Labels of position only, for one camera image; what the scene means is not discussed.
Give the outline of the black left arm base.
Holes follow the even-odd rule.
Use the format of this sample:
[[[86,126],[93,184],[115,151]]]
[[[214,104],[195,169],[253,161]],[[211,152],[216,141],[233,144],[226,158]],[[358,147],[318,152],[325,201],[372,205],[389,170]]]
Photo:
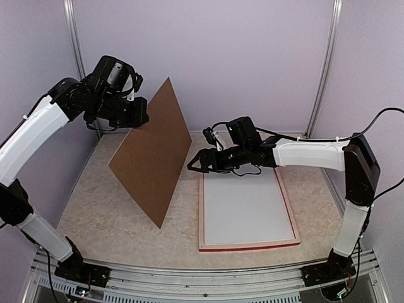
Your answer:
[[[106,266],[84,262],[81,253],[74,247],[72,255],[67,260],[57,263],[54,274],[66,280],[105,288],[109,281],[110,271],[111,269]]]

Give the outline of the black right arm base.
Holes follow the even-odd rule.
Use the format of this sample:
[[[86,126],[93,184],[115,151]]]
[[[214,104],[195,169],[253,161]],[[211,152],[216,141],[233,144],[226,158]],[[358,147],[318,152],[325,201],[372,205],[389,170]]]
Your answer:
[[[304,285],[311,287],[348,278],[357,272],[351,256],[340,256],[332,249],[325,262],[304,266],[301,268],[301,273]]]

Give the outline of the brown cardboard backing board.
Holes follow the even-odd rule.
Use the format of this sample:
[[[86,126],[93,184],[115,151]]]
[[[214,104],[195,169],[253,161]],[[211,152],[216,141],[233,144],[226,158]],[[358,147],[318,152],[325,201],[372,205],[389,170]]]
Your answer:
[[[130,197],[160,228],[192,142],[170,79],[151,99],[148,115],[148,123],[128,132],[109,167]]]

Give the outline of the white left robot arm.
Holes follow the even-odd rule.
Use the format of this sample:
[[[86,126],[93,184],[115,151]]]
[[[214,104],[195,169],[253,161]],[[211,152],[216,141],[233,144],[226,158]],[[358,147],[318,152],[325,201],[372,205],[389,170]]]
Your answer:
[[[28,193],[17,175],[54,133],[80,114],[85,115],[85,121],[105,119],[113,129],[138,128],[147,123],[147,101],[134,96],[143,79],[139,74],[132,75],[131,79],[132,87],[125,90],[125,78],[105,80],[94,75],[81,81],[65,78],[39,99],[1,143],[1,220],[42,246],[76,281],[84,280],[88,275],[88,266],[81,253],[28,202]]]

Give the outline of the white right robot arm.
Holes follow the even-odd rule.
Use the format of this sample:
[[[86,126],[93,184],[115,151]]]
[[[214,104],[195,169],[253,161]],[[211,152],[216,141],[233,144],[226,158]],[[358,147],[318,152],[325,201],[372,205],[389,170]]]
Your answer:
[[[346,272],[349,258],[365,232],[380,176],[380,166],[365,136],[355,134],[344,142],[288,139],[256,134],[237,138],[232,147],[218,150],[204,148],[187,164],[189,170],[209,173],[231,173],[245,164],[257,167],[318,167],[345,175],[345,208],[342,225],[331,252],[334,256],[323,266],[323,275],[336,280]]]

